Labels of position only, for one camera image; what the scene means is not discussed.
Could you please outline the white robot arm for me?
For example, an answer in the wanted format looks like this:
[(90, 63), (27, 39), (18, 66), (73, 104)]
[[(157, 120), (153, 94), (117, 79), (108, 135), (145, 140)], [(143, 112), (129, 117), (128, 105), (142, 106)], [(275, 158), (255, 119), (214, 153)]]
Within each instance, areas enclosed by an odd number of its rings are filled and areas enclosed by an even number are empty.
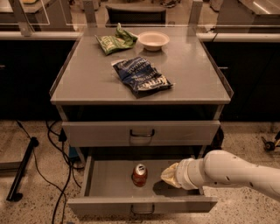
[(185, 190), (246, 186), (280, 201), (280, 170), (251, 164), (224, 150), (211, 150), (203, 158), (183, 159), (166, 168), (161, 179)]

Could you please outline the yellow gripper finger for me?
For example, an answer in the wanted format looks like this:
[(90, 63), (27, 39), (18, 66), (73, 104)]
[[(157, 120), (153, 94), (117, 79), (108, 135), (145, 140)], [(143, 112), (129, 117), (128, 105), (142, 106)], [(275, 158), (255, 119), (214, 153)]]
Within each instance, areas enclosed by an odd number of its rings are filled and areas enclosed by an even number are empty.
[(176, 179), (176, 170), (178, 163), (172, 164), (168, 168), (162, 171), (160, 178), (168, 185), (180, 188), (181, 185)]

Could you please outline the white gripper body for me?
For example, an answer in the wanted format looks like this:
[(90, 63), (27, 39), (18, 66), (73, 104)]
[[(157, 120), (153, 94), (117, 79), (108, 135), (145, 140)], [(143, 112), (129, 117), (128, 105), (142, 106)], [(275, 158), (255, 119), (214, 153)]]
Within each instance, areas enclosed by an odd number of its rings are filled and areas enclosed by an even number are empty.
[(199, 189), (204, 183), (202, 160), (193, 158), (183, 159), (177, 166), (175, 177), (183, 189)]

